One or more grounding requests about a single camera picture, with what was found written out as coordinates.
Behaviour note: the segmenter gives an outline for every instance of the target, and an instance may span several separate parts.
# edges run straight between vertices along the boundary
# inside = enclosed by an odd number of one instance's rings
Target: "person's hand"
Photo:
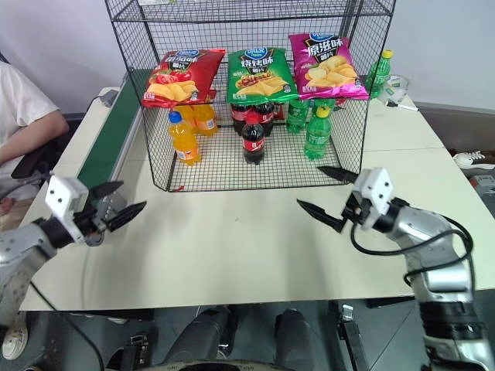
[[[9,213],[10,209],[14,206],[15,199],[5,197],[0,200],[0,216],[4,216]]]

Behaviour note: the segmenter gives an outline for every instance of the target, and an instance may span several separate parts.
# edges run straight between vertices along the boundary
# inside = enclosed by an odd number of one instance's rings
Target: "table surface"
[[[405,104],[413,103],[406,98]],[[108,109],[94,102],[55,171],[77,176]],[[370,102],[363,168],[383,166],[394,194],[461,222],[473,235],[479,289],[495,287],[495,220],[419,112]],[[34,277],[61,310],[175,307],[265,301],[377,298],[410,294],[403,257],[370,257],[312,219],[304,199],[340,215],[351,185],[236,192],[169,193],[157,189],[138,133],[120,178],[130,202],[147,200],[125,228],[99,247],[72,244]],[[48,216],[44,194],[25,222]],[[397,248],[375,231],[365,247]],[[46,305],[30,291],[24,310]]]

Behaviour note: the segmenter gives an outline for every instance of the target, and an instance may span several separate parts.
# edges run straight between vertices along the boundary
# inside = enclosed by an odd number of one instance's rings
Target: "wire grid shelf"
[[[106,0],[124,62],[139,99],[151,70],[178,49],[226,49],[212,88],[219,131],[198,136],[203,159],[187,166],[176,158],[167,128],[168,110],[144,108],[145,135],[153,182],[168,191],[265,189],[341,184],[316,169],[333,165],[359,172],[367,118],[366,100],[347,100],[332,115],[331,145],[325,158],[302,154],[305,135],[289,134],[278,122],[267,138],[265,159],[248,164],[226,104],[228,53],[258,46],[285,49],[292,69],[288,35],[330,32],[350,39],[362,82],[379,58],[394,11],[394,0],[176,0],[140,6],[137,0]]]

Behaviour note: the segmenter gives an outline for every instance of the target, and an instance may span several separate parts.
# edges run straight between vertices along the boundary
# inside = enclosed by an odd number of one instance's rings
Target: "potato chip bag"
[[[348,39],[327,33],[289,36],[299,97],[368,99],[353,67]]]
[[[227,102],[282,103],[298,97],[285,49],[256,48],[229,54]]]
[[[215,94],[210,86],[224,54],[224,49],[167,52],[148,79],[143,106],[207,103]]]

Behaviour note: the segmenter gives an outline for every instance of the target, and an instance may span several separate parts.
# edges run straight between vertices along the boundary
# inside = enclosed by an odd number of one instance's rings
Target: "cola bottle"
[[[265,136],[269,137],[275,119],[275,105],[272,102],[256,104],[254,111],[258,114],[258,120],[265,130]]]
[[[234,130],[242,135],[242,128],[246,125],[246,115],[252,112],[253,106],[242,106],[240,104],[231,104],[230,111],[234,120]]]
[[[255,112],[246,116],[246,125],[242,128],[242,142],[246,162],[259,165],[265,156],[265,130]]]

